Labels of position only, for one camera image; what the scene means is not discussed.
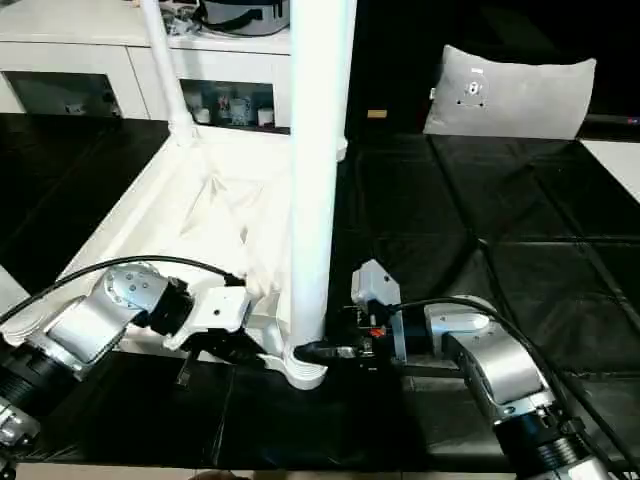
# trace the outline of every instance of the glass cabinet door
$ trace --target glass cabinet door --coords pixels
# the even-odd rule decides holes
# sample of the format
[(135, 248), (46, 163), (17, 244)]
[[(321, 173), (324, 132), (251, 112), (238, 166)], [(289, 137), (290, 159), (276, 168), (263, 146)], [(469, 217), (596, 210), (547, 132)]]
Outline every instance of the glass cabinet door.
[(121, 117), (109, 78), (98, 73), (3, 72), (25, 113)]
[(268, 83), (180, 80), (187, 108), (201, 125), (275, 130)]

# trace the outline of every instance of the black tablecloth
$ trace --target black tablecloth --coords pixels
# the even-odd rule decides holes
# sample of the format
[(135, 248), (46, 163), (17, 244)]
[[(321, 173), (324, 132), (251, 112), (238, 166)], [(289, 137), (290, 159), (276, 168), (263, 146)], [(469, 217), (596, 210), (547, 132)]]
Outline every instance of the black tablecloth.
[[(70, 127), (58, 122), (45, 129), (48, 135), (25, 134), (33, 151), (21, 150), (19, 156), (6, 155), (11, 139), (0, 134), (2, 165), (30, 172), (30, 162), (38, 171), (41, 158), (86, 159), (79, 171), (88, 176), (78, 178), (93, 195), (78, 197), (81, 209), (88, 206), (79, 199), (100, 197), (112, 176), (121, 193), (166, 135), (151, 122), (120, 122), (108, 127), (117, 147), (110, 153), (109, 142), (86, 127), (83, 150), (59, 137)], [(2, 118), (3, 129), (10, 123)], [(135, 150), (117, 140), (119, 129), (125, 139), (135, 138)], [(75, 133), (76, 142), (80, 136)], [(142, 146), (138, 136), (154, 140)], [(89, 153), (74, 154), (73, 148)], [(110, 167), (92, 176), (96, 151), (103, 168)], [(128, 176), (120, 173), (129, 167)], [(482, 296), (582, 383), (640, 457), (640, 287), (634, 281), (639, 207), (584, 147), (540, 140), (376, 138), (352, 143), (338, 173), (329, 321), (349, 303), (351, 272), (373, 257), (399, 281), (404, 300)], [(66, 181), (75, 178), (72, 170)], [(28, 211), (32, 197), (40, 198), (46, 188), (36, 190), (43, 187), (31, 184), (31, 174), (24, 179), (16, 208)], [(14, 252), (22, 242), (32, 248), (58, 237), (61, 230), (51, 229), (57, 221), (69, 225), (65, 235), (77, 230), (76, 244), (56, 243), (42, 254), (45, 262), (24, 265), (15, 253), (0, 257), (0, 263), (9, 261), (9, 270), (30, 287), (50, 281), (118, 194), (95, 198), (104, 202), (101, 212), (81, 210), (76, 216), (65, 207), (45, 209), (46, 219), (32, 215), (33, 230), (15, 237), (22, 238), (20, 245), (8, 243)], [(48, 201), (35, 203), (43, 208)], [(49, 225), (48, 235), (41, 222)], [(12, 238), (10, 230), (2, 235)], [(408, 312), (407, 321), (422, 320), (419, 312)], [(423, 338), (409, 340), (412, 351), (424, 350)], [(369, 378), (331, 371), (318, 389), (301, 392), (274, 372), (205, 363), (197, 364), (188, 387), (180, 388), (174, 381), (181, 361), (114, 353), (45, 423), (27, 460), (509, 470), (460, 375), (430, 365), (428, 357), (412, 356), (416, 359), (427, 366), (420, 376)], [(611, 451), (602, 434), (588, 426)]]

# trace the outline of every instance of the red component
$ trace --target red component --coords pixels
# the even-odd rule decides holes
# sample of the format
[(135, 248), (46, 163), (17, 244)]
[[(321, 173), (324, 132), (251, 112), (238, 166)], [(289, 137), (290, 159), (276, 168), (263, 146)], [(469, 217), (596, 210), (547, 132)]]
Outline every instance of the red component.
[(369, 330), (369, 333), (372, 337), (376, 338), (384, 337), (387, 334), (387, 332), (382, 328), (372, 328)]

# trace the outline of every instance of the white desk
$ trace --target white desk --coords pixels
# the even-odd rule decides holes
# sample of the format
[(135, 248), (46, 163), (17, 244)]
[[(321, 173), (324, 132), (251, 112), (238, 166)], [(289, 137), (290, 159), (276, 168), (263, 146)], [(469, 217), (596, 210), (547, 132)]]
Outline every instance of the white desk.
[(640, 143), (582, 140), (582, 144), (640, 202)]

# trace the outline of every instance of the gray pillow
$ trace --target gray pillow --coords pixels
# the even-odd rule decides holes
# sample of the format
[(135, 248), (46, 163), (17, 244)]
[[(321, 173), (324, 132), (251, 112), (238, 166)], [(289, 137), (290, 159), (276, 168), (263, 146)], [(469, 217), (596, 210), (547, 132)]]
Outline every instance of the gray pillow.
[(499, 63), (444, 47), (425, 133), (575, 138), (591, 100), (595, 59), (575, 65)]

